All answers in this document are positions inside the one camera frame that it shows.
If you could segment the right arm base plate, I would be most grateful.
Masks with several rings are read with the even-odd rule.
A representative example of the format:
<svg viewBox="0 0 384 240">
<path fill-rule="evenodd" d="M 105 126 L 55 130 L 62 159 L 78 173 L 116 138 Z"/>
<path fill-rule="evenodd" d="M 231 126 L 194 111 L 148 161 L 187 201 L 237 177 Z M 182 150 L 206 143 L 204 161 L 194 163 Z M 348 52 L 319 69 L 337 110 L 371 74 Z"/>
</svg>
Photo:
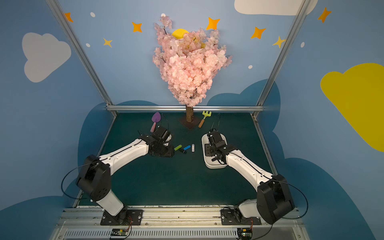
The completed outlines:
<svg viewBox="0 0 384 240">
<path fill-rule="evenodd" d="M 251 218 L 245 218 L 241 213 L 235 211 L 234 209 L 223 208 L 220 210 L 221 213 L 221 223 L 223 226 L 231 225 L 251 225 Z"/>
</svg>

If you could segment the green usb flash drive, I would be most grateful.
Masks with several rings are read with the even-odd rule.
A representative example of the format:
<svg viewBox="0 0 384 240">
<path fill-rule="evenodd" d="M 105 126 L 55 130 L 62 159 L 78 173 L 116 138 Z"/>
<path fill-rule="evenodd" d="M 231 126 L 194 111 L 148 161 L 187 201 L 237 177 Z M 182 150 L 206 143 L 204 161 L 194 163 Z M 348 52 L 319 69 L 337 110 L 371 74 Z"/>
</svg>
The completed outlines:
<svg viewBox="0 0 384 240">
<path fill-rule="evenodd" d="M 178 151 L 179 149 L 181 149 L 182 148 L 182 145 L 178 145 L 178 146 L 176 146 L 175 148 L 174 148 L 174 150 L 175 151 Z"/>
</svg>

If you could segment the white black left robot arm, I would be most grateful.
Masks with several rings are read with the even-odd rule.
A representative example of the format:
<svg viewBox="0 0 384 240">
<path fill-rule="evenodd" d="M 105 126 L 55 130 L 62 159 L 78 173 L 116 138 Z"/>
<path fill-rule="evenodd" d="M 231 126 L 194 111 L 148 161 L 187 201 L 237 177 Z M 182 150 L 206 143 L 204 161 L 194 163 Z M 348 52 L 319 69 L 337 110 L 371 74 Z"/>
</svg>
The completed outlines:
<svg viewBox="0 0 384 240">
<path fill-rule="evenodd" d="M 111 153 L 88 156 L 84 164 L 78 166 L 76 185 L 90 200 L 104 209 L 101 225 L 134 225 L 133 212 L 123 204 L 112 190 L 111 178 L 119 169 L 145 155 L 171 158 L 175 154 L 171 145 L 170 121 L 163 113 L 155 113 L 155 123 L 166 121 L 165 127 L 154 125 L 150 134 L 140 134 L 132 143 Z"/>
</svg>

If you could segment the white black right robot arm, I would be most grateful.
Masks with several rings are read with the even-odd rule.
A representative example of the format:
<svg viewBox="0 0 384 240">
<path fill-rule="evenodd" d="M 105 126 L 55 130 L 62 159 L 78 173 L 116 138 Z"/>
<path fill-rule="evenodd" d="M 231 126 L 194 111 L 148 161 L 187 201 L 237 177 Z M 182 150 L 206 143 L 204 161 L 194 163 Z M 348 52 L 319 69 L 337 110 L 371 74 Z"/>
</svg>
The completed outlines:
<svg viewBox="0 0 384 240">
<path fill-rule="evenodd" d="M 257 193 L 256 199 L 245 200 L 232 208 L 223 208 L 223 224 L 245 224 L 262 218 L 267 224 L 273 225 L 280 219 L 288 219 L 287 214 L 296 207 L 290 190 L 292 185 L 284 176 L 273 175 L 262 169 L 238 148 L 228 144 L 226 137 L 219 132 L 219 126 L 213 124 L 208 133 L 202 136 L 206 167 L 212 170 L 233 168 Z"/>
</svg>

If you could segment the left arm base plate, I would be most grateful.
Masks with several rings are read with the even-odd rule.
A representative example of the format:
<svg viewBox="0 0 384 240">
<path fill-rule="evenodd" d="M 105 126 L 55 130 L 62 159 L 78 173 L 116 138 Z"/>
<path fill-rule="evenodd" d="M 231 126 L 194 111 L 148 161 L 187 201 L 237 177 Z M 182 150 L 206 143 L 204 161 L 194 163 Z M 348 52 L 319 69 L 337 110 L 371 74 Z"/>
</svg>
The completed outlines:
<svg viewBox="0 0 384 240">
<path fill-rule="evenodd" d="M 101 226 L 140 226 L 143 218 L 143 210 L 131 208 L 122 209 L 116 216 L 112 216 L 107 211 L 103 212 L 100 222 Z"/>
</svg>

